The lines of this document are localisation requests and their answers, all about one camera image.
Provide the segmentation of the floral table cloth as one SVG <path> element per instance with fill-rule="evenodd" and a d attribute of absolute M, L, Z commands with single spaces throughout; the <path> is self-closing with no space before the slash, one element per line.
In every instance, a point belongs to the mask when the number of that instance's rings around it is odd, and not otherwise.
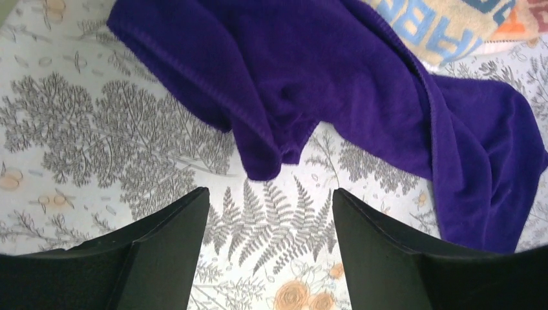
<path fill-rule="evenodd" d="M 316 126 L 298 163 L 250 179 L 233 133 L 197 118 L 111 32 L 116 2 L 18 1 L 1 27 L 1 256 L 71 249 L 205 187 L 210 208 L 186 309 L 353 309 L 334 191 L 448 242 L 433 183 L 331 123 Z M 517 90 L 547 152 L 546 110 L 511 67 L 482 69 L 457 78 Z M 546 181 L 547 168 L 518 244 L 534 206 L 547 203 Z M 518 244 L 508 254 L 531 250 Z"/>

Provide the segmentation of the purple towel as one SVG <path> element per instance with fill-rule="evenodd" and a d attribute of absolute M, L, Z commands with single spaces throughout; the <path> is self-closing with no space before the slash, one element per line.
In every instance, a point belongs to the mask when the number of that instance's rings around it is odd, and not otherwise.
<path fill-rule="evenodd" d="M 442 239 L 515 251 L 547 168 L 510 85 L 429 74 L 359 1 L 117 1 L 111 32 L 197 118 L 235 137 L 252 180 L 296 164 L 320 122 L 433 183 Z"/>

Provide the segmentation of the beige lettered towel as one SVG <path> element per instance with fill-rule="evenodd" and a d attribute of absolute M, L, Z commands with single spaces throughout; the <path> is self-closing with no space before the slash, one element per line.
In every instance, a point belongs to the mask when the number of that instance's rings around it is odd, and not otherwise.
<path fill-rule="evenodd" d="M 424 64 L 492 54 L 547 33 L 547 1 L 375 0 L 371 6 Z"/>

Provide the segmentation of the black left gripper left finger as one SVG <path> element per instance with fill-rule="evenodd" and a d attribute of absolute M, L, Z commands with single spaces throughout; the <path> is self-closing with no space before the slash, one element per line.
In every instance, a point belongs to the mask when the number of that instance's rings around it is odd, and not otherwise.
<path fill-rule="evenodd" d="M 186 309 L 209 190 L 71 249 L 1 256 L 2 309 Z"/>

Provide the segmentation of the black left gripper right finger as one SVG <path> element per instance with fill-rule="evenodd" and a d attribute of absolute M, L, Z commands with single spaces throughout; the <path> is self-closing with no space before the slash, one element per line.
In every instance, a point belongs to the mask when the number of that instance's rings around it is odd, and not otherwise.
<path fill-rule="evenodd" d="M 445 242 L 344 189 L 332 210 L 355 310 L 546 309 L 547 248 L 495 254 Z"/>

